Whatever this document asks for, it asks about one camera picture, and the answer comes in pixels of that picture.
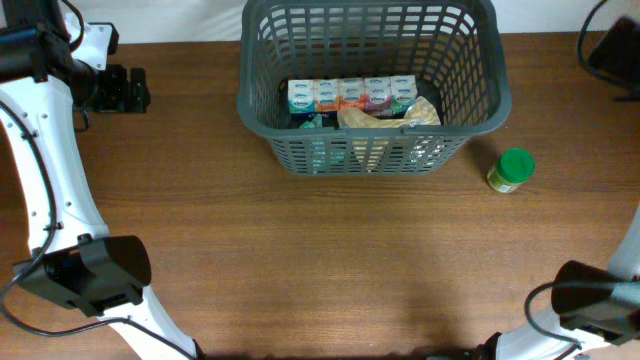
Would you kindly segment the teal packet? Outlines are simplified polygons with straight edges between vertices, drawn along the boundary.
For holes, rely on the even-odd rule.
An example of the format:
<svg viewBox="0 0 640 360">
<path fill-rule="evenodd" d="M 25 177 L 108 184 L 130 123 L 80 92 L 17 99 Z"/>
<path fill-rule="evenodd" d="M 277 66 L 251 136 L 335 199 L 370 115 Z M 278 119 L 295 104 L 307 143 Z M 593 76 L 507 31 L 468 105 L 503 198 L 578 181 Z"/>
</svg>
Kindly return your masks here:
<svg viewBox="0 0 640 360">
<path fill-rule="evenodd" d="M 315 129 L 323 127 L 324 117 L 321 114 L 317 114 L 311 120 L 303 122 L 300 129 Z M 329 169 L 333 166 L 342 164 L 345 160 L 344 150 L 330 150 L 327 144 L 320 139 L 314 139 L 311 141 L 312 148 L 312 173 L 321 174 L 328 173 Z"/>
</svg>

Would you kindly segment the white tissue multipack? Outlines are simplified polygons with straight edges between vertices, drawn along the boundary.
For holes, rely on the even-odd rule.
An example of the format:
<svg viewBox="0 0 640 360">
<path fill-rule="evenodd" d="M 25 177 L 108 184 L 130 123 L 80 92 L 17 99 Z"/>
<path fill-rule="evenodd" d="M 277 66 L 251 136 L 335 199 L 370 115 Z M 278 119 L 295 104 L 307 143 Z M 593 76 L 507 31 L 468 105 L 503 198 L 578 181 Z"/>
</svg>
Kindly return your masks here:
<svg viewBox="0 0 640 360">
<path fill-rule="evenodd" d="M 343 108 L 357 108 L 383 119 L 399 118 L 417 98 L 413 75 L 289 80 L 287 83 L 287 104 L 292 119 L 315 115 L 335 118 Z"/>
</svg>

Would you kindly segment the beige snack bag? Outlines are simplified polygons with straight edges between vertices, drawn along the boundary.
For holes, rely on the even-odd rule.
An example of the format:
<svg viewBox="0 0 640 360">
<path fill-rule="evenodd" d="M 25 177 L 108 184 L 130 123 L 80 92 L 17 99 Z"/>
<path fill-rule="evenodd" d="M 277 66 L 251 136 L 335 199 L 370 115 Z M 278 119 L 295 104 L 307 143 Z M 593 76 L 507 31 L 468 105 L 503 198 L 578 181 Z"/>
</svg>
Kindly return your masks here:
<svg viewBox="0 0 640 360">
<path fill-rule="evenodd" d="M 340 127 L 351 129 L 411 128 L 441 124 L 436 108 L 423 96 L 418 96 L 399 119 L 379 119 L 358 108 L 348 107 L 337 112 L 337 121 Z M 353 141 L 356 159 L 365 164 L 368 171 L 372 171 L 381 160 L 387 142 L 374 140 L 369 155 L 366 155 L 367 145 L 368 142 L 365 140 Z"/>
</svg>

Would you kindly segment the grey plastic basket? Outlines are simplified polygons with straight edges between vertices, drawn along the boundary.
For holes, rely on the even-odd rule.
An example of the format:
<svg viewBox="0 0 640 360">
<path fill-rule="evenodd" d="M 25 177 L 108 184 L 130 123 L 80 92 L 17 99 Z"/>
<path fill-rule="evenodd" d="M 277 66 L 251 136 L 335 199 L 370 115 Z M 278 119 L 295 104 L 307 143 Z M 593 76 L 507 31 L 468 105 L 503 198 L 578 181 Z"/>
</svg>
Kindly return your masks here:
<svg viewBox="0 0 640 360">
<path fill-rule="evenodd" d="M 412 75 L 436 126 L 307 129 L 288 109 L 295 79 Z M 512 106 L 489 0 L 250 1 L 242 13 L 237 111 L 298 175 L 423 175 Z"/>
</svg>

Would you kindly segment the green-lid spice jar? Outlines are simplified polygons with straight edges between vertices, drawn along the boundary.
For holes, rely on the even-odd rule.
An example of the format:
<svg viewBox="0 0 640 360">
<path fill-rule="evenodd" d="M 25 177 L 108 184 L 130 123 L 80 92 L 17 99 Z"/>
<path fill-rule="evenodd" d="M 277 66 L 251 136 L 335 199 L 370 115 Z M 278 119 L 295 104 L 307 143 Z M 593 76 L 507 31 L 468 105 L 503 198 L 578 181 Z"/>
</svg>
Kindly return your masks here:
<svg viewBox="0 0 640 360">
<path fill-rule="evenodd" d="M 533 156 L 524 149 L 511 148 L 504 152 L 489 170 L 489 186 L 500 193 L 512 193 L 527 182 L 536 170 Z"/>
</svg>

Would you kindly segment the metal tin can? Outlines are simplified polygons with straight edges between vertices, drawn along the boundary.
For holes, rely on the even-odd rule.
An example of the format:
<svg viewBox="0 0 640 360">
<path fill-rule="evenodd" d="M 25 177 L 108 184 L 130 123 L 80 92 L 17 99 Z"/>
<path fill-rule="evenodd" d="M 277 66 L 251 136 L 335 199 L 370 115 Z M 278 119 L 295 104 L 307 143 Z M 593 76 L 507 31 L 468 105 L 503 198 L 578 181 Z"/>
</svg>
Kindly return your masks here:
<svg viewBox="0 0 640 360">
<path fill-rule="evenodd" d="M 416 166 L 432 167 L 440 160 L 446 148 L 447 145 L 440 139 L 419 139 L 411 149 L 409 160 Z"/>
</svg>

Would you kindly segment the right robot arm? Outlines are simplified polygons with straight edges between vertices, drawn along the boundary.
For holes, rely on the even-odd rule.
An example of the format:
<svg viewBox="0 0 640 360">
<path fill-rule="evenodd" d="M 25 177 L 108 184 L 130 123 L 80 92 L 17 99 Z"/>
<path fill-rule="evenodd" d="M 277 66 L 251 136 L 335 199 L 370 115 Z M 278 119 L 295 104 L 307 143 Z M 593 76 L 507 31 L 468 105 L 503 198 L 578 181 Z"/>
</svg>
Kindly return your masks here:
<svg viewBox="0 0 640 360">
<path fill-rule="evenodd" d="M 590 75 L 639 100 L 639 21 L 624 15 L 589 56 L 582 47 L 590 12 L 576 44 L 579 65 Z M 575 359 L 582 353 L 620 346 L 639 338 L 639 216 L 602 270 L 578 261 L 565 263 L 555 279 L 527 295 L 526 323 L 496 333 L 466 359 Z"/>
</svg>

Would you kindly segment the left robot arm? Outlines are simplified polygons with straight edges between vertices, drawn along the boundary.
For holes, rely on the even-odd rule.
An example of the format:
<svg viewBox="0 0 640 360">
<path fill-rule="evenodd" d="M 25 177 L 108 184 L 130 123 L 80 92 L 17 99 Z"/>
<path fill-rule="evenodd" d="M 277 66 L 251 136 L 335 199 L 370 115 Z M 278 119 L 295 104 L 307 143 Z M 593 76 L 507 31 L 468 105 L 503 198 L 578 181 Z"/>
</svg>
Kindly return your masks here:
<svg viewBox="0 0 640 360">
<path fill-rule="evenodd" d="M 109 62 L 119 34 L 86 22 L 71 3 L 1 5 L 1 124 L 28 216 L 30 258 L 11 285 L 116 330 L 143 359 L 199 359 L 152 286 L 148 253 L 133 235 L 113 236 L 91 195 L 76 117 L 142 114 L 151 97 L 141 68 Z"/>
</svg>

